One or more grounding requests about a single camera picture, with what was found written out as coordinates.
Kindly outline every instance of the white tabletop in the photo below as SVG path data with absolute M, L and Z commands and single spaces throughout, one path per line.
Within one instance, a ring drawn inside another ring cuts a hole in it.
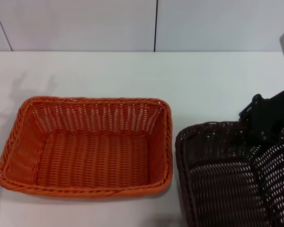
M 284 90 L 281 52 L 0 52 L 0 156 L 18 108 L 31 96 L 155 97 L 171 107 L 177 133 L 234 121 L 260 93 Z M 160 196 L 57 199 L 0 187 L 0 227 L 183 226 L 178 171 Z

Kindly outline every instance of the orange wicker basket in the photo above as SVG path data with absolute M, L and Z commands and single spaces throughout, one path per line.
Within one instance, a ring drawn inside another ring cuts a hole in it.
M 157 193 L 172 178 L 171 134 L 159 99 L 33 97 L 6 142 L 0 185 L 55 197 Z

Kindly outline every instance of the wicker basket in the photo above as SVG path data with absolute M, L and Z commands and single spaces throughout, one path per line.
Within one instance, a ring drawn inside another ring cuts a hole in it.
M 272 147 L 246 143 L 247 130 L 238 122 L 210 122 L 178 134 L 190 227 L 284 227 L 284 129 Z
M 157 193 L 172 178 L 171 134 L 158 99 L 33 97 L 5 145 L 0 185 L 55 197 Z

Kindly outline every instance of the brown wicker basket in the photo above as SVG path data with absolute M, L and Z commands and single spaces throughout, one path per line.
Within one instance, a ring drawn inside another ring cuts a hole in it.
M 178 134 L 189 226 L 284 227 L 284 129 L 279 144 L 270 147 L 249 145 L 247 130 L 238 122 L 209 122 Z

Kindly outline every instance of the woven basket bottom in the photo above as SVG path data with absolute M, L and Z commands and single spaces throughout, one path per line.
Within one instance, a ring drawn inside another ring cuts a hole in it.
M 270 226 L 247 159 L 201 162 L 189 172 L 200 226 Z
M 35 184 L 49 187 L 128 187 L 150 182 L 144 135 L 50 134 Z

